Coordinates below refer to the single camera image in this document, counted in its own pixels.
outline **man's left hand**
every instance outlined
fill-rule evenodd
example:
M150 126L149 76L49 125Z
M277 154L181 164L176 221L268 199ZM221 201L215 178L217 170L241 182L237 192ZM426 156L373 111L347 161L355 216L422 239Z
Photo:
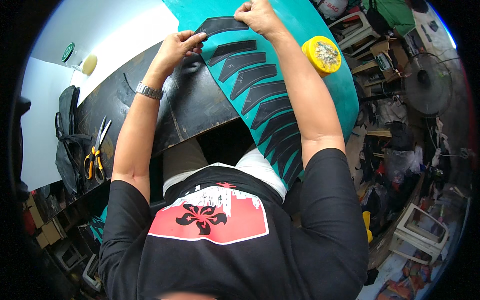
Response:
M173 73L173 69L180 63L185 56L195 53L202 53L204 46L202 41L206 39L205 32L193 35L192 30L180 31L168 35L155 55L145 77L148 79L157 78L165 80Z

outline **black bag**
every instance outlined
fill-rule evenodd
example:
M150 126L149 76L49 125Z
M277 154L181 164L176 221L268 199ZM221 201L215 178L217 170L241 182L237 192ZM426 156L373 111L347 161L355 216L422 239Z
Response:
M55 115L56 137L59 140L55 165L67 192L72 196L77 195L84 179L83 166L76 165L72 152L85 157L84 145L90 146L92 141L90 135L75 134L74 112L79 93L78 87L67 87L60 95L59 112Z
M370 7L368 8L366 17L376 33L386 35L388 31L391 30L387 20L378 12L375 0L370 0Z

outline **curved black strip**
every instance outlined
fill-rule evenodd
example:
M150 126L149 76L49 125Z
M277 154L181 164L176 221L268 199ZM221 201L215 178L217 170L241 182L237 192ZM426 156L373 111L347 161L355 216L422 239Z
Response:
M299 148L297 144L297 142L299 141L300 141L300 132L292 136L289 136L285 140L278 143L278 146L275 148L275 151L273 152L272 161L270 164L274 164L279 157L286 154L287 152L290 152L290 155L288 156L290 157L295 152L295 150Z
M262 135L260 136L260 140L258 141L257 145L260 145L261 143L265 142L268 139L268 137L270 137L279 128L285 125L288 125L290 123L296 123L296 122L297 122L297 119L295 119L295 115L293 114L293 111L289 111L284 114L271 118L268 121L268 124L265 127L264 132L262 132Z
M288 96L281 96L272 100L262 102L258 107L257 114L255 115L252 126L250 128L256 130L271 116L275 115L278 112L291 108L292 105L290 104L290 99L288 98Z
M234 30L248 30L248 25L235 20L234 17L207 18L194 34L205 32L206 38L209 38L217 33Z
M213 56L208 61L208 65L211 67L230 55L252 50L257 50L257 41L254 39L218 45Z
M299 127L296 123L293 123L291 125L288 125L287 127L284 127L280 129L279 131L275 132L272 134L272 138L268 142L267 148L265 148L265 155L264 157L267 157L272 150L277 147L277 145L289 137L290 135L299 132Z
M290 167L288 168L287 172L283 176L283 180L285 181L287 186L292 186L293 182L295 181L295 179L298 177L298 175L302 170L303 170L303 165L301 162L301 151L298 151L298 153L293 158L292 163L290 164Z
M237 80L233 85L232 93L230 94L230 100L234 100L252 84L257 83L262 79L274 76L276 76L276 65L274 63L240 71L237 76Z
M270 96L284 94L287 92L285 82L283 80L267 82L264 84L257 84L250 88L248 91L245 102L241 109L241 114L245 115L255 105L259 104L262 100L267 99Z
M227 80L231 75L233 75L233 73L240 70L241 68L245 68L256 63L263 63L266 61L267 57L265 55L265 52L254 52L230 56L225 61L218 80L220 80L221 82L225 82L225 80Z
M295 142L295 144L293 144L291 148L285 151L276 161L278 165L278 173L280 174L280 176L283 175L283 170L285 169L285 165L290 159L290 156L292 156L292 154L297 150L301 151L300 137L298 137L298 140Z

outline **teal rubber sheet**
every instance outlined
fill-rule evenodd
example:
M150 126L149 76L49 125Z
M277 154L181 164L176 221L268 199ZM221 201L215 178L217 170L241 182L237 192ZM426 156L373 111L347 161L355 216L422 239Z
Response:
M179 31L187 29L195 31L207 18L233 16L235 10L240 5L242 5L245 0L163 1L179 20ZM293 34L300 46L314 36L325 36L335 42L335 39L330 33L330 30L326 26L325 22L308 0L271 0L270 3L272 4L272 7L274 8L277 16L282 20L283 24L287 27L287 29ZM261 35L252 31L252 29L242 31L226 31L209 37L208 40L204 42L202 57L204 61L208 63L218 45L252 39L255 39L257 41L257 49L255 51L242 52L241 54L250 52L266 52L266 64L275 64L277 68L277 75L275 77L263 79L256 84L283 80L283 75L278 65L278 58L272 45ZM238 72L230 76L227 80L225 80L225 82L219 81L218 78L220 76L220 72L224 63L225 60L215 64L212 67L207 65L207 67L209 68L213 78L216 80L217 84L220 86L224 94L230 99L230 93L232 91L235 81L237 80ZM254 64L248 66L247 68L252 68L260 65L262 65L262 63ZM337 72L325 77L324 82L328 87L330 94L332 95L338 118L342 126L343 137L345 139L345 142L347 142L351 130L355 124L355 119L357 118L359 105L357 93L353 84L352 75L343 55L340 69ZM257 104L245 115L242 115L241 110L248 91L249 89L246 89L233 101L230 100L230 102L235 108L235 110L239 113L245 124L250 128L252 137L257 144L260 152L262 154L265 154L265 148L268 145L268 140L260 145L258 145L258 142L268 122L264 122L256 130L251 129L252 122L257 113L260 103L282 95L268 97L259 104ZM276 115L283 114L286 111L281 111ZM291 166L291 164L294 160L295 155L299 151L300 149L298 149L291 155L285 166L284 172L282 172L283 174L286 174L289 168L295 168L295 166ZM274 152L272 151L266 157L270 163L272 162L273 153ZM280 176L280 178L282 178L282 174L279 174L277 163L274 163L272 167L275 172ZM291 185L292 181L290 181L289 183L287 183L284 179L282 179L282 181L285 186L287 186L287 188L290 188L289 185Z

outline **red flag print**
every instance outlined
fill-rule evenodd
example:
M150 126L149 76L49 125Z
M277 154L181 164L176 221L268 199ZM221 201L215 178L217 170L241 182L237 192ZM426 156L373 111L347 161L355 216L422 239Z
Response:
M157 212L149 235L232 244L268 234L262 201L225 187L207 187Z

